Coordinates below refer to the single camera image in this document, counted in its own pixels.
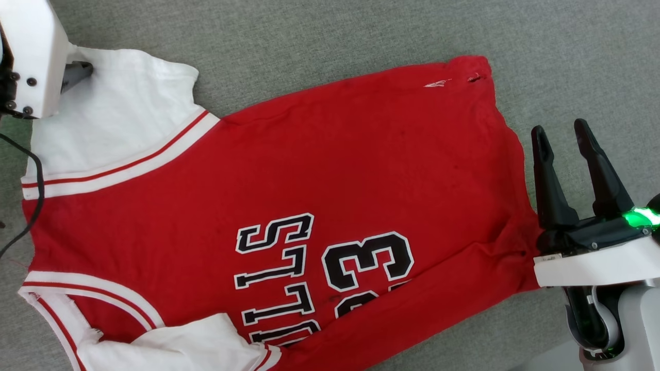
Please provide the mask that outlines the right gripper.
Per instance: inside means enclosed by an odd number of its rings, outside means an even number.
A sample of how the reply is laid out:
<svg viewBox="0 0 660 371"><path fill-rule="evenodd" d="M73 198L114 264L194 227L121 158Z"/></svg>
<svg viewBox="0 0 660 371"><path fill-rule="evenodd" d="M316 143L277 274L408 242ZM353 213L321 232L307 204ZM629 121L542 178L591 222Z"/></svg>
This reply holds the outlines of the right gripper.
<svg viewBox="0 0 660 371"><path fill-rule="evenodd" d="M531 130L538 224L534 258L538 285L603 286L660 279L660 194L643 208L634 202L584 119L574 122L591 176L596 217L579 221L554 169L541 125Z"/></svg>

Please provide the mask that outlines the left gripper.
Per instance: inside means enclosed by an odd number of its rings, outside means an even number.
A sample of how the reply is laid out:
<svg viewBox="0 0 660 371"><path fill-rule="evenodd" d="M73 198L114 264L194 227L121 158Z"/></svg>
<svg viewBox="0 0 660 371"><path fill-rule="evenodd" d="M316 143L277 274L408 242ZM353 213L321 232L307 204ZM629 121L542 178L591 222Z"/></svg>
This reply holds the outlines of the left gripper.
<svg viewBox="0 0 660 371"><path fill-rule="evenodd" d="M40 119L89 78L90 62L67 63L68 35L49 0L0 0L0 113Z"/></svg>

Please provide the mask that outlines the red basketball jersey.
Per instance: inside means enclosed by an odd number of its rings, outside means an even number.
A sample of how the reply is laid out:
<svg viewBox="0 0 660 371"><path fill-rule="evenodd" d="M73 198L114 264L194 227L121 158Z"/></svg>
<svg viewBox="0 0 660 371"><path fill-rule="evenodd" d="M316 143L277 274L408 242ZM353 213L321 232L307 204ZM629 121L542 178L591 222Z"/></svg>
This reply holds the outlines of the red basketball jersey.
<svg viewBox="0 0 660 371"><path fill-rule="evenodd" d="M537 216L485 57L218 118L133 49L32 125L19 294L73 371L363 371L538 288Z"/></svg>

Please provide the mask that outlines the grey fabric sofa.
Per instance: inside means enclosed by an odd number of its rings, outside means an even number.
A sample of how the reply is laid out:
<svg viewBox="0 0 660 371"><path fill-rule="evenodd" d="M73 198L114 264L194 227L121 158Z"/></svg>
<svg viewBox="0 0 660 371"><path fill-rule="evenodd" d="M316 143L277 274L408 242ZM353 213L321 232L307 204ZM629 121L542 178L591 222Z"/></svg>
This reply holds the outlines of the grey fabric sofa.
<svg viewBox="0 0 660 371"><path fill-rule="evenodd" d="M498 109L525 146L542 125L570 205L592 214L573 121L587 120L637 205L660 193L660 0L50 0L75 45L143 50L200 72L215 115L394 66L486 56ZM17 293L34 249L0 259L0 371L71 371ZM561 290L518 294L373 371L505 371L578 363Z"/></svg>

